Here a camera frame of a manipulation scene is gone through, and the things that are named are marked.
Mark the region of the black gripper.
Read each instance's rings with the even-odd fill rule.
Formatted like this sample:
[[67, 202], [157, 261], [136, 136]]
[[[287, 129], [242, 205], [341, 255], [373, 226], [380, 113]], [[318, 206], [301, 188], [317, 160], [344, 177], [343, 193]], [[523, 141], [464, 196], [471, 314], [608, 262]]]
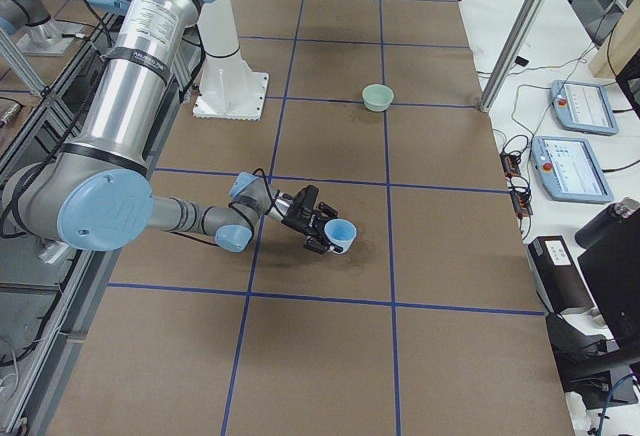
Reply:
[[293, 198], [282, 223], [306, 236], [304, 248], [317, 254], [333, 249], [333, 243], [326, 237], [325, 224], [338, 218], [338, 212], [330, 205], [320, 202], [314, 207], [319, 189], [308, 185]]

